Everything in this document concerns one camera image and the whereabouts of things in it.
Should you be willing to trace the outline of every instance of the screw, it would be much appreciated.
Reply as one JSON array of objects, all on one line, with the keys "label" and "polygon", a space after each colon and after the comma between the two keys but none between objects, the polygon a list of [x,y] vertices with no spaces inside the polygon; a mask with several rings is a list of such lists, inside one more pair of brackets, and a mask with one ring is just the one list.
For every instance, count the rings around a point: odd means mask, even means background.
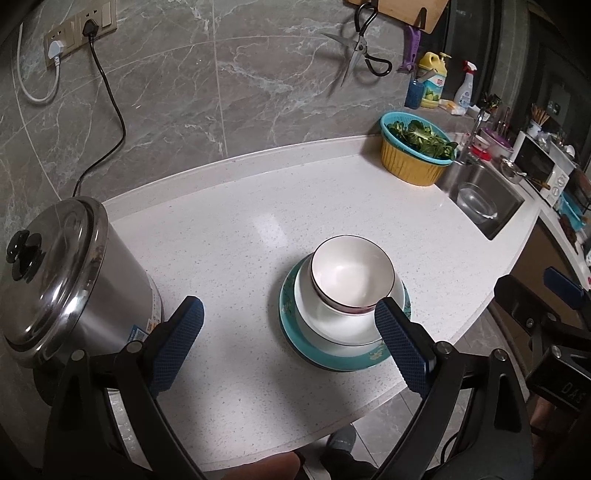
[{"label": "screw", "polygon": [[75,362],[77,362],[78,360],[82,360],[84,358],[84,350],[74,351],[70,358]]},{"label": "screw", "polygon": [[501,362],[504,362],[509,358],[507,352],[505,352],[502,348],[495,348],[493,350],[493,355],[495,355],[495,358]]},{"label": "screw", "polygon": [[439,353],[443,353],[444,355],[453,352],[452,344],[448,342],[437,342],[435,347]]},{"label": "screw", "polygon": [[142,342],[138,342],[137,340],[135,340],[131,343],[128,343],[127,346],[125,347],[125,349],[129,353],[137,353],[142,349],[143,346],[144,346],[144,344]]}]

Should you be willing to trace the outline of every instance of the pot lid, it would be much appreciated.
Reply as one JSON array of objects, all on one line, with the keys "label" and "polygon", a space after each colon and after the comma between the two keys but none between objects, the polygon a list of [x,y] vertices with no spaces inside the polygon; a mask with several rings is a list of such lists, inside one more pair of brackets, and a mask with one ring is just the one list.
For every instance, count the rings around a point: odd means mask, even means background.
[{"label": "pot lid", "polygon": [[70,333],[99,274],[107,233],[105,208],[76,197],[14,234],[0,277],[0,329],[20,363],[43,363]]}]

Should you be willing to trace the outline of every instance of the wooden cutting board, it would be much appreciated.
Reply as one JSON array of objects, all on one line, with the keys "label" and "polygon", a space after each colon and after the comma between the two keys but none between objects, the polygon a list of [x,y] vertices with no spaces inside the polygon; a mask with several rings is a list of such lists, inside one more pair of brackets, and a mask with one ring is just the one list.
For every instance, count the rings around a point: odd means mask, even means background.
[{"label": "wooden cutting board", "polygon": [[[349,0],[355,5],[360,5],[365,1]],[[398,18],[409,25],[414,25],[420,9],[425,7],[427,9],[425,32],[431,33],[446,5],[447,0],[419,0],[417,2],[412,0],[379,0],[378,11],[389,17]]]}]

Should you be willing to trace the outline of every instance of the purple knife handle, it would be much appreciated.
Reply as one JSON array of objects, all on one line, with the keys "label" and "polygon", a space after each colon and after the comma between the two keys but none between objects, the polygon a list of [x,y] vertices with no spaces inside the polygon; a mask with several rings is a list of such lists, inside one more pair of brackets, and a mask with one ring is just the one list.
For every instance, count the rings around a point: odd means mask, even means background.
[{"label": "purple knife handle", "polygon": [[398,70],[411,72],[417,61],[418,44],[421,41],[421,30],[410,25],[404,26],[404,57]]}]

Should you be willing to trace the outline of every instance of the stainless steel sink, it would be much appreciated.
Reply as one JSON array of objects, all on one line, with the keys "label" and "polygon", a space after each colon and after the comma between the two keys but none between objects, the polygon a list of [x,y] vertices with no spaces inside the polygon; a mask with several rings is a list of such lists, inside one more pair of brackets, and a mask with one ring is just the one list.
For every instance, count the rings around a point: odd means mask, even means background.
[{"label": "stainless steel sink", "polygon": [[511,183],[489,164],[484,165],[481,162],[467,165],[454,163],[446,170],[448,171],[443,174],[436,185],[454,203],[457,200],[458,185],[464,181],[479,186],[495,202],[497,218],[476,224],[478,229],[489,240],[496,237],[524,202],[524,199],[515,191]]}]

